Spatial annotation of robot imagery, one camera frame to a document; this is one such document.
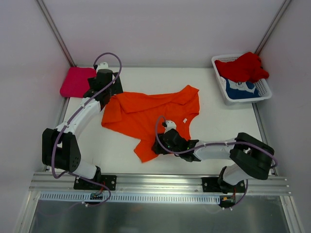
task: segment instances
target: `white laundry basket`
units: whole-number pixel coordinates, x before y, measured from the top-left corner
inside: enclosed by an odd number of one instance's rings
[[[217,83],[218,83],[218,86],[220,87],[220,91],[222,93],[222,96],[224,98],[226,105],[234,105],[234,104],[241,104],[241,103],[256,103],[261,100],[269,99],[272,96],[268,83],[265,79],[260,79],[257,83],[254,83],[256,89],[259,92],[260,97],[258,98],[233,100],[228,96],[227,92],[225,91],[226,81],[223,77],[219,75],[219,72],[215,65],[215,61],[219,60],[221,62],[232,62],[232,61],[237,60],[242,55],[243,54],[230,54],[230,55],[220,55],[220,56],[212,57],[213,67],[215,69],[216,76],[217,76]]]

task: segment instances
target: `table surface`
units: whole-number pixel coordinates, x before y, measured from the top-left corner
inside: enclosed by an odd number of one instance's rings
[[[190,125],[192,139],[227,140],[245,132],[261,140],[252,104],[226,106],[213,69],[123,68],[121,82],[124,91],[145,94],[178,92],[188,84],[199,89],[200,114]],[[70,98],[65,119],[80,102],[79,98]],[[99,166],[102,172],[218,175],[224,166],[233,164],[220,159],[189,163],[173,155],[160,155],[141,163],[133,151],[139,140],[103,128],[102,116],[103,112],[95,116],[78,138],[82,158]]]

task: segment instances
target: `orange cloth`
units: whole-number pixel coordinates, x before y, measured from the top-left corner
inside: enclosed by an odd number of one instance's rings
[[[141,139],[134,152],[142,162],[150,161],[157,157],[151,147],[155,142],[155,125],[160,115],[174,121],[179,134],[186,140],[190,139],[189,125],[200,110],[198,91],[187,85],[180,92],[171,94],[118,94],[106,105],[102,126]],[[162,122],[159,123],[158,133],[164,133]]]

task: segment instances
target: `white wall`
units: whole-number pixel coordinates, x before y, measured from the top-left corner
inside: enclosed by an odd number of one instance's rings
[[[34,0],[0,7],[0,232],[15,227],[69,66]]]
[[[45,0],[78,65],[206,67],[255,51],[283,0]],[[111,57],[109,64],[118,64]]]
[[[279,174],[290,178],[306,232],[311,229],[310,9],[310,0],[294,0],[260,55],[273,95],[259,104]]]

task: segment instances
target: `red cloth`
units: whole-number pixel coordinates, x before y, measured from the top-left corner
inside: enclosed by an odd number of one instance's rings
[[[96,70],[93,68],[71,67],[60,88],[61,96],[82,98],[89,90],[87,79],[93,77],[96,77]]]
[[[200,110],[198,91],[187,85],[180,92],[171,94],[148,96],[124,92],[115,95],[106,105],[102,126],[141,139],[134,152],[142,162],[147,162],[157,157],[151,147],[155,142],[155,125],[160,115],[174,121],[179,134],[186,140],[190,139],[189,125]],[[164,133],[162,122],[158,125],[158,133]]]
[[[215,65],[220,76],[238,82],[256,83],[259,79],[267,79],[269,73],[261,67],[261,59],[248,52],[233,62],[216,60]]]

